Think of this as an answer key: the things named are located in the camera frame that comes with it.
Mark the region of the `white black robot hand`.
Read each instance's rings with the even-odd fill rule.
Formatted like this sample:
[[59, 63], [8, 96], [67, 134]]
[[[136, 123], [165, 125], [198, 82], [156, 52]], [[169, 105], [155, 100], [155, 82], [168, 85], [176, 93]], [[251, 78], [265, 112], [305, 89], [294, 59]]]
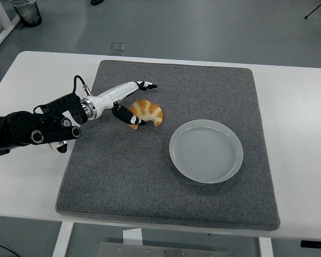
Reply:
[[141, 118], [137, 118], [129, 109], [123, 107], [120, 102], [137, 90], [157, 88], [156, 84], [147, 81], [130, 81], [106, 90], [98, 96], [88, 97], [89, 110], [92, 113], [90, 119], [98, 119], [104, 110], [111, 110], [112, 114], [129, 125], [144, 124]]

